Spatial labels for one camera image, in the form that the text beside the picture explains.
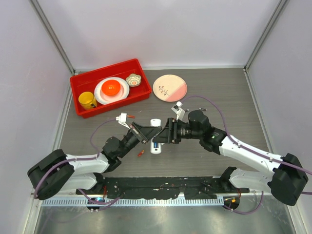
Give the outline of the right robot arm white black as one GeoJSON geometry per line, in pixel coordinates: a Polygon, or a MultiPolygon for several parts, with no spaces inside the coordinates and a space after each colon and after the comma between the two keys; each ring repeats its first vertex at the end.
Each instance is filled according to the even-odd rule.
{"type": "Polygon", "coordinates": [[[188,122],[169,118],[165,127],[154,137],[158,144],[178,144],[182,139],[197,139],[207,151],[238,160],[254,171],[229,167],[220,180],[223,191],[230,193],[236,188],[248,188],[271,193],[278,201],[293,206],[297,203],[308,176],[293,154],[271,154],[245,144],[213,127],[200,110],[188,114],[188,122]]]}

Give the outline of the white remote control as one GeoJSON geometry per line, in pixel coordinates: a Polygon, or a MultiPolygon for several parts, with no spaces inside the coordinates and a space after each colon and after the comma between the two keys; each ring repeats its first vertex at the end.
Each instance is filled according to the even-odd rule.
{"type": "MultiPolygon", "coordinates": [[[[161,126],[161,120],[160,119],[151,119],[150,120],[150,125],[152,127],[160,127],[161,126]]],[[[162,150],[161,150],[161,144],[153,142],[151,140],[151,146],[150,146],[150,152],[153,155],[158,155],[161,154],[162,150]]]]}

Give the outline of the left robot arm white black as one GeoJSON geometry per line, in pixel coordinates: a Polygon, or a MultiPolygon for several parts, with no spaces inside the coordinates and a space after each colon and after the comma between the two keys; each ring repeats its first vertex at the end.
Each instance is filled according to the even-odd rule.
{"type": "Polygon", "coordinates": [[[34,198],[46,200],[60,191],[89,190],[100,194],[104,183],[95,174],[111,172],[121,164],[139,143],[147,143],[161,131],[160,126],[141,126],[132,122],[123,139],[110,137],[95,155],[73,156],[62,149],[51,152],[29,169],[27,175],[34,187],[34,198]]]}

